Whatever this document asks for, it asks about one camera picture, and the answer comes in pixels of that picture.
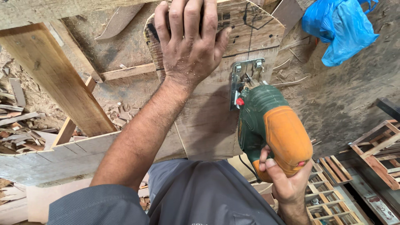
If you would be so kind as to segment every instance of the fingernail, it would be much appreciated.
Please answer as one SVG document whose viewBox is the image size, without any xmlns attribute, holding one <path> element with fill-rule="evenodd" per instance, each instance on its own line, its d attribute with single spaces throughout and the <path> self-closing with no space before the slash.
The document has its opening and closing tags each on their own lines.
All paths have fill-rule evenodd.
<svg viewBox="0 0 400 225">
<path fill-rule="evenodd" d="M 231 28 L 231 27 L 228 27 L 227 30 L 228 30 L 228 31 L 226 32 L 226 34 L 228 35 L 228 38 L 229 38 L 229 35 L 230 35 L 230 33 L 232 32 L 232 28 Z"/>
<path fill-rule="evenodd" d="M 275 166 L 275 165 L 276 165 L 276 162 L 275 162 L 274 159 L 269 158 L 269 159 L 267 159 L 267 160 L 265 161 L 265 165 L 267 166 L 267 168 L 270 168 L 270 167 Z"/>
</svg>

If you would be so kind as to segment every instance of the left hand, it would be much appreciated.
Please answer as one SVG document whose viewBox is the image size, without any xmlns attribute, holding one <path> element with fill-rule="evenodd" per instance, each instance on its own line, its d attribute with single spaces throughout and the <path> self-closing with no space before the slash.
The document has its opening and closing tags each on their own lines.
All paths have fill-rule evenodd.
<svg viewBox="0 0 400 225">
<path fill-rule="evenodd" d="M 202 6 L 204 13 L 200 27 Z M 172 80 L 193 90 L 221 62 L 232 29 L 227 27 L 217 34 L 216 0 L 173 0 L 168 14 L 171 34 L 167 28 L 167 12 L 168 4 L 162 1 L 154 15 L 165 81 Z"/>
<path fill-rule="evenodd" d="M 279 207 L 298 207 L 304 206 L 304 196 L 307 181 L 310 177 L 312 162 L 309 162 L 299 170 L 294 176 L 287 178 L 283 170 L 278 166 L 274 159 L 267 159 L 271 148 L 266 145 L 261 150 L 260 171 L 267 171 L 274 184 L 272 193 L 279 202 Z"/>
</svg>

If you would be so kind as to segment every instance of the curved plywood piece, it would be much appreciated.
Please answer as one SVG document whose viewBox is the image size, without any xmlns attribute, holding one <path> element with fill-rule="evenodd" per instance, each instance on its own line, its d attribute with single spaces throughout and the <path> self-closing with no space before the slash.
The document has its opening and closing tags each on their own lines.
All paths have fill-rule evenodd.
<svg viewBox="0 0 400 225">
<path fill-rule="evenodd" d="M 229 111 L 232 65 L 265 58 L 258 80 L 269 82 L 285 27 L 273 16 L 247 0 L 220 0 L 218 31 L 232 27 L 221 64 L 202 81 L 175 121 L 189 159 L 219 160 L 241 153 L 237 142 L 238 111 Z M 160 80 L 165 77 L 162 52 L 152 15 L 144 35 Z"/>
</svg>

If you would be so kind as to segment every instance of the orange grip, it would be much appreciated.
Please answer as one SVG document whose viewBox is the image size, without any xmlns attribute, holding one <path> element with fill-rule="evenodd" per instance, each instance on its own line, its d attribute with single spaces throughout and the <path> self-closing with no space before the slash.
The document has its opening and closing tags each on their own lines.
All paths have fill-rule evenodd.
<svg viewBox="0 0 400 225">
<path fill-rule="evenodd" d="M 299 117 L 289 106 L 271 109 L 263 118 L 266 141 L 275 154 L 274 160 L 286 176 L 291 177 L 311 159 L 310 138 Z M 298 166 L 299 162 L 303 161 L 304 164 Z"/>
</svg>

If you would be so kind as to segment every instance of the blue plastic bag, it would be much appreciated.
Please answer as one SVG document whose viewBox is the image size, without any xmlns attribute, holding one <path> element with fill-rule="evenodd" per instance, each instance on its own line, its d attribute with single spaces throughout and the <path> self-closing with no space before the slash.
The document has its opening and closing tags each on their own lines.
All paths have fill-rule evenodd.
<svg viewBox="0 0 400 225">
<path fill-rule="evenodd" d="M 379 36 L 357 0 L 317 0 L 306 10 L 302 28 L 330 42 L 322 57 L 325 66 L 342 64 Z"/>
</svg>

